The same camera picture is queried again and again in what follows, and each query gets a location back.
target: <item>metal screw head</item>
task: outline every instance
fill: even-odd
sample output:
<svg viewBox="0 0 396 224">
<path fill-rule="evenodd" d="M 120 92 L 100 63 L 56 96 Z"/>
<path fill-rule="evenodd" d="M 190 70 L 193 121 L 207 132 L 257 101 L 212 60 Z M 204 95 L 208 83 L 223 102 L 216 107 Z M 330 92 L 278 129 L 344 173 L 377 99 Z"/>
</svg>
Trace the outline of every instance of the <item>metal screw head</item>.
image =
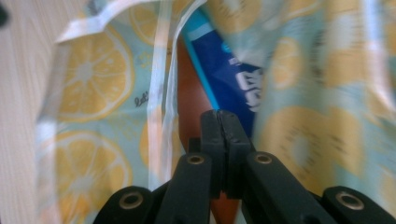
<svg viewBox="0 0 396 224">
<path fill-rule="evenodd" d="M 143 202 L 143 196 L 139 191 L 127 192 L 122 195 L 119 205 L 122 209 L 129 210 L 138 207 Z"/>
<path fill-rule="evenodd" d="M 190 156 L 190 157 L 188 157 L 187 158 L 187 162 L 189 163 L 189 164 L 194 164 L 194 165 L 198 165 L 198 164 L 201 164 L 201 163 L 203 163 L 205 161 L 205 159 L 204 159 L 204 157 L 202 157 L 202 156 Z"/>
<path fill-rule="evenodd" d="M 263 154 L 258 154 L 256 155 L 256 157 L 254 158 L 254 160 L 258 163 L 261 164 L 269 164 L 272 162 L 271 157 L 267 156 L 267 155 L 263 155 Z"/>
<path fill-rule="evenodd" d="M 340 204 L 352 210 L 362 210 L 364 208 L 364 203 L 350 193 L 341 191 L 335 195 L 335 198 Z"/>
</svg>

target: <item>open bag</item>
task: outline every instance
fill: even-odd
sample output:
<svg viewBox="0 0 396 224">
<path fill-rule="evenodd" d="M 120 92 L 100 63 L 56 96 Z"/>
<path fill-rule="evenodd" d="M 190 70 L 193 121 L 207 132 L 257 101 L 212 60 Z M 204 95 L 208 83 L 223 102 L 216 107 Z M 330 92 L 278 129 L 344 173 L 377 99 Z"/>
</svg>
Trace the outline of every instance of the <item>open bag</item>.
<svg viewBox="0 0 396 224">
<path fill-rule="evenodd" d="M 396 216 L 396 0 L 91 0 L 37 122 L 37 222 L 92 223 L 117 190 L 171 178 L 176 42 L 198 7 L 263 71 L 255 147 L 316 194 L 344 185 Z"/>
</svg>

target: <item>bag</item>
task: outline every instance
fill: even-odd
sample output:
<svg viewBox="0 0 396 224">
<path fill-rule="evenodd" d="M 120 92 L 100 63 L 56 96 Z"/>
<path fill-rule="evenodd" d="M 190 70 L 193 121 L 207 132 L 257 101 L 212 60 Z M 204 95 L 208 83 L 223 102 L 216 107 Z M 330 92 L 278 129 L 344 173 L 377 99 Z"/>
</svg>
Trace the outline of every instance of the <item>bag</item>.
<svg viewBox="0 0 396 224">
<path fill-rule="evenodd" d="M 40 223 L 92 223 L 156 189 L 183 153 L 176 42 L 202 10 L 264 72 L 253 142 L 311 191 L 344 185 L 396 216 L 396 1 L 91 0 L 57 41 L 37 122 Z"/>
</svg>

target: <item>wooden surface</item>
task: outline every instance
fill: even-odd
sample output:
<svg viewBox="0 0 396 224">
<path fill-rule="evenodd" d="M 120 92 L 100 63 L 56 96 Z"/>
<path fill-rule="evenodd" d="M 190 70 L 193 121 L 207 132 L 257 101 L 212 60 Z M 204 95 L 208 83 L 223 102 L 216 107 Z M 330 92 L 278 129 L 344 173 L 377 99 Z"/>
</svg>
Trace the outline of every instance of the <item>wooden surface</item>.
<svg viewBox="0 0 396 224">
<path fill-rule="evenodd" d="M 0 0 L 0 219 L 35 223 L 35 119 L 49 77 L 54 41 L 84 0 Z"/>
</svg>

